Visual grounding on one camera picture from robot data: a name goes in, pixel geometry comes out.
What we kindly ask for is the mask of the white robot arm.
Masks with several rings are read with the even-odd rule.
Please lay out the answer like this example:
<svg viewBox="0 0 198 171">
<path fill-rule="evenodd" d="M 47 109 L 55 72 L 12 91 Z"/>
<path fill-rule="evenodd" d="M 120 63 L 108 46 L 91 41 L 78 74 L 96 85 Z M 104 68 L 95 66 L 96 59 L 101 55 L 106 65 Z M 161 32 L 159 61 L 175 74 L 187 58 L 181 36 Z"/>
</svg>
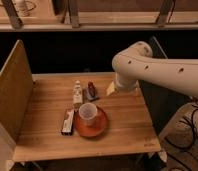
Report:
<svg viewBox="0 0 198 171">
<path fill-rule="evenodd" d="M 198 99 L 198 59 L 153 58 L 151 46 L 138 41 L 112 59 L 115 79 L 106 94 L 132 91 L 138 80 L 147 81 Z"/>
</svg>

